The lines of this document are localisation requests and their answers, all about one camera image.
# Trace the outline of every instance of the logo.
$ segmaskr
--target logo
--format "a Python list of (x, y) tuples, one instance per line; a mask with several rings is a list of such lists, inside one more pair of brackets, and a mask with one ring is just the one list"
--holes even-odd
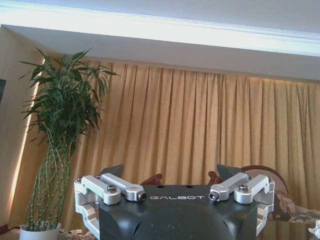
[(205, 196), (151, 196), (151, 200), (161, 200), (161, 199), (166, 199), (166, 200), (194, 200), (194, 199), (203, 199)]

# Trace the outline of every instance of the white flower pot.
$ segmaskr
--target white flower pot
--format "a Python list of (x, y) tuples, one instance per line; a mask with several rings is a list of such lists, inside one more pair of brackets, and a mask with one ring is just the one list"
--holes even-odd
[(19, 240), (57, 240), (61, 224), (56, 229), (47, 231), (26, 231), (24, 226), (20, 228)]

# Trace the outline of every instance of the black panel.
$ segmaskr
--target black panel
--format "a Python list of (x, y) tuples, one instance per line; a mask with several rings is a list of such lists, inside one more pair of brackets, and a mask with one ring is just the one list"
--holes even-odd
[(147, 200), (99, 204), (101, 240), (254, 240), (257, 204), (240, 205), (233, 194), (209, 200), (210, 186), (144, 185)]

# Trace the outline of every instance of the floor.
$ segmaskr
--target floor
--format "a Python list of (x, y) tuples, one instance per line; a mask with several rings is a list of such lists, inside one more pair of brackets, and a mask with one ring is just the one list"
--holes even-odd
[[(12, 229), (0, 235), (0, 240), (18, 240), (19, 234), (20, 229)], [(85, 235), (60, 232), (58, 240), (96, 240), (96, 238), (90, 232)]]

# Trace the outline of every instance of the potted plant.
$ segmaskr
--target potted plant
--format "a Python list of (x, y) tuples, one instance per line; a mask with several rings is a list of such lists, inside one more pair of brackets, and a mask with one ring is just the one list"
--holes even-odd
[(81, 61), (89, 50), (65, 55), (61, 61), (37, 50), (45, 60), (43, 64), (22, 62), (35, 66), (31, 87), (39, 85), (24, 113), (25, 118), (36, 116), (30, 126), (43, 134), (40, 142), (46, 140), (48, 150), (34, 182), (20, 239), (55, 240), (70, 181), (70, 158), (79, 135), (86, 134), (88, 128), (99, 129), (100, 97), (108, 93), (108, 77), (116, 73), (106, 66), (91, 67)]

